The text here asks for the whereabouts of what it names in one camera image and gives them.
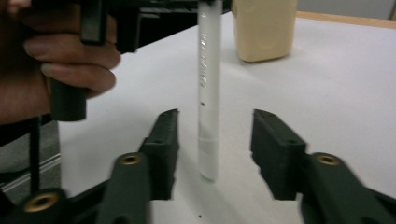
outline plastic container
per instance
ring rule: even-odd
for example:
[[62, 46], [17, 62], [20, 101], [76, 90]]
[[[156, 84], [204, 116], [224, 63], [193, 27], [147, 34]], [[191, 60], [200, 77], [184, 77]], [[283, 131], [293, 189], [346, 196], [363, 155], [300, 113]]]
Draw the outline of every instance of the plastic container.
[[233, 0], [234, 35], [239, 58], [247, 63], [290, 53], [297, 0]]

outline brass screw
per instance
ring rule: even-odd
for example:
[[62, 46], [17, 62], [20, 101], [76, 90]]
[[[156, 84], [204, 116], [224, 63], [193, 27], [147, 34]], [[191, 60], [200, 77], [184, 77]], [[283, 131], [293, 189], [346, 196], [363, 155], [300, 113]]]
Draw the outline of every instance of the brass screw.
[[44, 193], [36, 196], [30, 200], [24, 207], [25, 212], [41, 212], [48, 208], [51, 208], [58, 202], [58, 194], [56, 193]]
[[123, 165], [134, 165], [140, 162], [140, 157], [138, 156], [125, 156], [122, 158], [121, 163]]
[[339, 165], [340, 161], [333, 156], [318, 156], [317, 160], [326, 165]]

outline black handle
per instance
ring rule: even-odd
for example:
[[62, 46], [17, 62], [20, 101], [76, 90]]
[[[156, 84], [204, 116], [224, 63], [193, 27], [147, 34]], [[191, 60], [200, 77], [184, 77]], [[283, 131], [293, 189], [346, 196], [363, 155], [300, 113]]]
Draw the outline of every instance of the black handle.
[[78, 121], [86, 118], [87, 90], [51, 80], [51, 116], [59, 121]]

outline hand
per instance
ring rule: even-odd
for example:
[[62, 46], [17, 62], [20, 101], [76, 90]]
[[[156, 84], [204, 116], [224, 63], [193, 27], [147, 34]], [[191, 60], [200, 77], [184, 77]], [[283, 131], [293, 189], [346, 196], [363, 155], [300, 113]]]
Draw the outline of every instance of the hand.
[[89, 97], [111, 89], [110, 69], [120, 62], [116, 33], [109, 17], [106, 44], [84, 46], [78, 5], [38, 11], [26, 0], [0, 0], [0, 124], [49, 113], [49, 77], [87, 88]]

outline white tabletop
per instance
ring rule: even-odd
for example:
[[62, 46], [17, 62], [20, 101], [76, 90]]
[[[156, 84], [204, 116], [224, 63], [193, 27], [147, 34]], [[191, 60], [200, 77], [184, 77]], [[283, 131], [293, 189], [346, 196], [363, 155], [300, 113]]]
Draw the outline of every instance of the white tabletop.
[[156, 117], [178, 108], [174, 199], [154, 223], [302, 223], [297, 202], [275, 202], [250, 158], [254, 108], [279, 115], [308, 152], [341, 157], [372, 189], [396, 197], [396, 30], [297, 19], [290, 56], [242, 63], [223, 16], [219, 179], [197, 171], [197, 28], [125, 54], [116, 88], [88, 103], [88, 119], [60, 125], [63, 187], [73, 196], [137, 151]]

